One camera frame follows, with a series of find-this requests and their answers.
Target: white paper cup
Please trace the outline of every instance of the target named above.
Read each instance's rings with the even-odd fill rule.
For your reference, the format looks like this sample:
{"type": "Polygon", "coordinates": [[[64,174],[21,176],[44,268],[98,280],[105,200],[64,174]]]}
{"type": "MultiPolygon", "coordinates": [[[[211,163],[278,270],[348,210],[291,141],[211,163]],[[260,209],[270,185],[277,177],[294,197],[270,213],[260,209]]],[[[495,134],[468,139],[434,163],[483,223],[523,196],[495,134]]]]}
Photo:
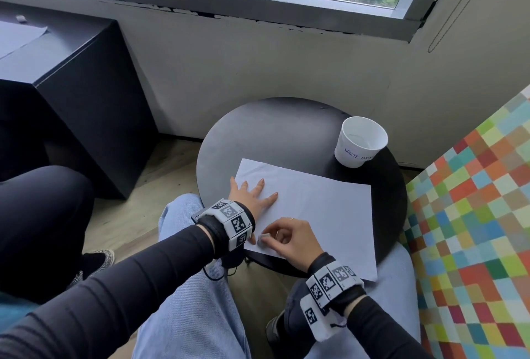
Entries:
{"type": "Polygon", "coordinates": [[[348,168],[359,168],[386,147],[388,135],[373,120],[353,116],[342,123],[335,158],[348,168]]]}

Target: sheet of paper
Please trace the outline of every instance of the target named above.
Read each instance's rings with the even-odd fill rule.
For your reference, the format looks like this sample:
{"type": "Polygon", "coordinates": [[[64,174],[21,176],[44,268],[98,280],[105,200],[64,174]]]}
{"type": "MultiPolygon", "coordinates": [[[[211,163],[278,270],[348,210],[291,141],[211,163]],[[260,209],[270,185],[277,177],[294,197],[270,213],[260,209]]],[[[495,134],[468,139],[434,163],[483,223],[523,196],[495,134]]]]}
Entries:
{"type": "Polygon", "coordinates": [[[48,27],[0,21],[0,59],[42,36],[48,27]]]}
{"type": "MultiPolygon", "coordinates": [[[[237,184],[246,180],[251,188],[261,178],[265,179],[261,196],[275,191],[279,196],[258,220],[256,235],[281,217],[306,220],[324,251],[349,265],[360,278],[377,280],[369,185],[339,182],[247,159],[241,161],[235,177],[237,184]]],[[[279,257],[275,251],[257,244],[245,243],[245,248],[279,257]]]]}

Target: beige wall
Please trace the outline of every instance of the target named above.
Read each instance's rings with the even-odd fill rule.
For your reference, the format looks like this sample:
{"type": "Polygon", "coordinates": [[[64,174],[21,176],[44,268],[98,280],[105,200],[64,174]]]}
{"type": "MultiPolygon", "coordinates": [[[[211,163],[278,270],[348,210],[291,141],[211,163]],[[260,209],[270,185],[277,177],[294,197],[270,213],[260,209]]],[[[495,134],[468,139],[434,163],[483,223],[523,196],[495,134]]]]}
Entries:
{"type": "Polygon", "coordinates": [[[471,0],[461,14],[468,0],[440,0],[410,44],[113,1],[3,1],[118,20],[158,128],[182,136],[247,101],[299,96],[380,121],[397,160],[425,167],[530,83],[528,0],[471,0]]]}

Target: round table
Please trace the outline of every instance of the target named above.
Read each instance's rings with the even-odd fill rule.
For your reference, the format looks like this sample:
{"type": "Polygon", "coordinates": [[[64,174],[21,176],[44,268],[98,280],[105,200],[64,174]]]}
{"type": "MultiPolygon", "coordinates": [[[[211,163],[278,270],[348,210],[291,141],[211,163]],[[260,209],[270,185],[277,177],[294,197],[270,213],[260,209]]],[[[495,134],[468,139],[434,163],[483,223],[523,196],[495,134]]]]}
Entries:
{"type": "MultiPolygon", "coordinates": [[[[205,207],[229,195],[230,176],[243,158],[372,188],[376,261],[390,252],[407,215],[407,192],[388,148],[360,168],[342,166],[333,154],[350,115],[307,99],[277,97],[249,102],[225,114],[208,132],[197,158],[197,185],[205,207]]],[[[252,261],[276,272],[303,276],[286,260],[246,250],[252,261]]]]}

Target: black desk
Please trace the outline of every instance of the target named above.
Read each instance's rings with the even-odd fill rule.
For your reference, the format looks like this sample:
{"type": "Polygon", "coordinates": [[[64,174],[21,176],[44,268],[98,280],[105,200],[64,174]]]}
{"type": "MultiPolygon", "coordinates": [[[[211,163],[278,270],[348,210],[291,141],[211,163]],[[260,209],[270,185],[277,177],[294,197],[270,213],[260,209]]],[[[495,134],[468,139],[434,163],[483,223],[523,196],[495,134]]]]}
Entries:
{"type": "Polygon", "coordinates": [[[48,31],[0,59],[0,122],[18,138],[0,144],[26,143],[25,169],[61,164],[97,196],[127,198],[158,131],[117,22],[0,2],[0,20],[18,14],[48,31]]]}
{"type": "MultiPolygon", "coordinates": [[[[360,168],[343,167],[333,151],[349,115],[323,103],[299,98],[251,102],[224,115],[208,132],[197,159],[197,184],[204,206],[229,195],[229,178],[242,158],[372,187],[375,256],[379,264],[401,233],[407,192],[398,163],[388,148],[360,168]]],[[[262,266],[303,276],[287,261],[245,251],[262,266]]]]}

